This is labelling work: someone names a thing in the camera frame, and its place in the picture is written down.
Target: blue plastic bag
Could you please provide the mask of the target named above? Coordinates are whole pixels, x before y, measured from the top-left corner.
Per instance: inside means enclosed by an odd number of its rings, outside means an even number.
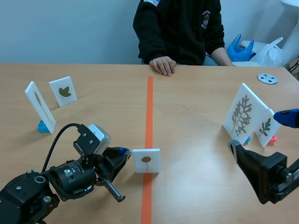
[[[247,62],[250,60],[254,41],[252,41],[247,48],[240,48],[239,42],[241,34],[239,34],[227,49],[228,56],[232,62]]]

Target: hoodie logo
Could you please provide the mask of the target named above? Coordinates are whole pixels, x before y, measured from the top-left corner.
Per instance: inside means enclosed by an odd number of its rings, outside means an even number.
[[[203,29],[206,29],[206,27],[207,27],[207,25],[208,25],[208,23],[209,23],[209,19],[210,19],[210,11],[204,11],[203,13],[202,13],[203,15],[204,15],[204,20],[203,20],[203,22],[202,22],[202,24],[201,24],[201,27],[203,28]]]
[[[149,2],[151,4],[153,4],[154,6],[158,6],[160,0],[143,0],[143,2]]]

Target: black cable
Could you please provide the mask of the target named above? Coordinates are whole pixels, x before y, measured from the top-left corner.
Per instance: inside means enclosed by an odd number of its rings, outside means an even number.
[[[75,127],[79,128],[80,124],[75,124],[75,123],[68,124],[68,125],[64,126],[64,127],[58,132],[58,134],[57,134],[56,138],[54,139],[54,141],[53,141],[53,143],[52,143],[52,146],[51,146],[51,148],[50,148],[50,150],[49,150],[49,153],[48,153],[48,155],[47,155],[45,164],[43,165],[42,172],[45,172],[45,171],[46,171],[46,168],[47,168],[47,165],[48,165],[48,163],[49,163],[50,157],[51,157],[51,155],[52,155],[52,152],[53,152],[53,150],[54,150],[54,147],[55,147],[55,145],[56,145],[56,143],[57,143],[59,137],[61,136],[61,134],[62,134],[67,128],[72,127],[72,126],[75,126]]]
[[[298,67],[298,65],[299,65],[299,60],[298,60],[292,67],[290,67],[290,68],[288,69],[288,71],[291,71],[292,68],[294,68],[295,66]]]
[[[290,72],[293,73],[298,68],[298,66],[299,66],[299,64],[297,64],[297,66]]]

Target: leaf card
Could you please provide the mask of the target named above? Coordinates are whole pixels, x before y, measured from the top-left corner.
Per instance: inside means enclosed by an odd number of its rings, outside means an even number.
[[[268,110],[267,105],[242,83],[223,126],[232,139],[243,145]]]
[[[275,135],[275,133],[281,126],[280,123],[274,120],[273,115],[274,111],[272,109],[269,109],[269,111],[265,113],[264,117],[258,123],[254,131],[258,141],[261,143],[261,146],[263,148],[266,147],[266,145],[269,143],[271,138]]]
[[[134,149],[132,151],[136,173],[160,172],[160,149]]]
[[[34,109],[47,126],[47,129],[53,134],[56,121],[51,114],[48,106],[46,105],[42,95],[40,94],[36,84],[32,81],[27,89],[25,90],[25,94],[33,105]]]
[[[49,84],[60,107],[68,105],[77,100],[71,77],[68,76],[61,78],[49,82]]]

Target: orange tape line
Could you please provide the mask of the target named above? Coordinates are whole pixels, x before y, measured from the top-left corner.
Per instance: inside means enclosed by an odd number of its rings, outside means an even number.
[[[148,77],[145,148],[153,148],[153,77]],[[151,224],[152,174],[143,175],[141,224]]]

